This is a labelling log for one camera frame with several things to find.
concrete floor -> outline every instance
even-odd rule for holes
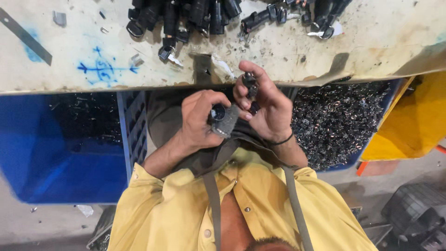
[[[393,173],[383,176],[358,177],[353,167],[318,173],[318,177],[334,185],[340,193],[354,197],[363,206],[359,221],[366,225],[384,221],[380,211],[400,185],[446,184],[446,155],[432,150],[423,158],[401,161]],[[17,201],[3,178],[0,178],[0,201],[0,250],[6,251],[60,250],[61,247],[67,251],[85,250],[102,213],[98,205],[93,205],[94,213],[88,218],[72,205],[37,205],[37,211],[31,213],[30,209],[35,206]]]

brown apron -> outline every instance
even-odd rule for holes
[[[164,145],[181,128],[182,100],[196,91],[197,89],[170,89],[151,92],[149,95],[147,114],[148,130],[157,148]],[[232,89],[226,92],[227,97],[231,100]],[[221,247],[221,211],[220,195],[215,181],[215,172],[230,159],[238,147],[255,151],[264,161],[275,167],[281,167],[284,170],[289,200],[291,208],[293,209],[294,218],[296,219],[297,228],[301,235],[304,250],[313,251],[310,235],[296,193],[293,170],[268,148],[266,141],[250,127],[247,121],[241,119],[237,121],[231,137],[225,139],[220,146],[201,149],[189,155],[179,162],[172,171],[176,172],[180,169],[188,168],[196,178],[203,177],[209,197],[209,204],[212,209],[216,250],[220,251]]]

yellow shirt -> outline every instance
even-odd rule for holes
[[[277,236],[303,250],[281,168],[238,148],[215,178],[220,201],[234,190],[255,239]],[[294,178],[315,251],[376,250],[334,187],[309,167],[295,171]],[[214,251],[214,241],[202,178],[182,169],[162,181],[135,164],[118,202],[108,250]]]

forearm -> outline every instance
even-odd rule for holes
[[[305,156],[305,153],[302,151],[299,144],[296,142],[294,136],[292,136],[289,141],[283,144],[273,146],[271,150],[274,151],[274,153],[280,160],[289,165],[295,165],[299,168],[308,166],[307,157]]]
[[[162,179],[172,172],[179,161],[194,152],[195,149],[184,143],[180,129],[166,144],[147,157],[142,166],[153,177]]]

workbench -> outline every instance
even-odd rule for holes
[[[328,40],[310,37],[297,19],[266,24],[243,41],[240,19],[266,8],[264,1],[244,0],[242,14],[224,35],[204,38],[197,32],[178,44],[184,66],[163,63],[162,22],[141,40],[127,30],[131,0],[0,0],[3,8],[52,55],[49,66],[0,24],[0,94],[92,92],[197,84],[194,62],[211,55],[213,84],[233,83],[247,59],[284,85],[322,85],[351,76],[350,81],[392,79],[446,68],[446,4],[443,0],[354,0],[339,18],[343,33]],[[66,13],[66,27],[52,12]],[[132,66],[139,54],[144,63]],[[98,62],[113,70],[102,78]]]

